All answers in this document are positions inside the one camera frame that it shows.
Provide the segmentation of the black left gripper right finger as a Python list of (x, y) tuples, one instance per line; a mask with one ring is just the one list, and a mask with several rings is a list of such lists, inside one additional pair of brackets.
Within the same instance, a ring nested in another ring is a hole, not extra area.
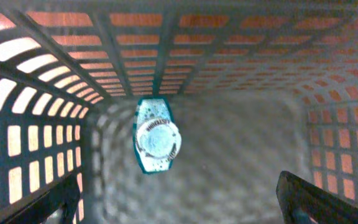
[(358, 208), (286, 170), (276, 196), (285, 223), (358, 223)]

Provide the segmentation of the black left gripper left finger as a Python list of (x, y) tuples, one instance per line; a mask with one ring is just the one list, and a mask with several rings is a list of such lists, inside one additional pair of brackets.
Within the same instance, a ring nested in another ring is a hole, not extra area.
[(2, 212), (0, 223), (42, 223), (61, 210), (59, 223), (71, 223), (80, 200), (76, 175), (70, 174), (23, 202)]

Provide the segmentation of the teal blue bottle pouch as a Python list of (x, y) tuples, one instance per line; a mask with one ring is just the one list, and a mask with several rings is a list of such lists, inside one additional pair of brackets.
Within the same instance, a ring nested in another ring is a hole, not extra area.
[(182, 138), (166, 98), (142, 98), (138, 101), (132, 142), (135, 158), (143, 173), (170, 170), (180, 152)]

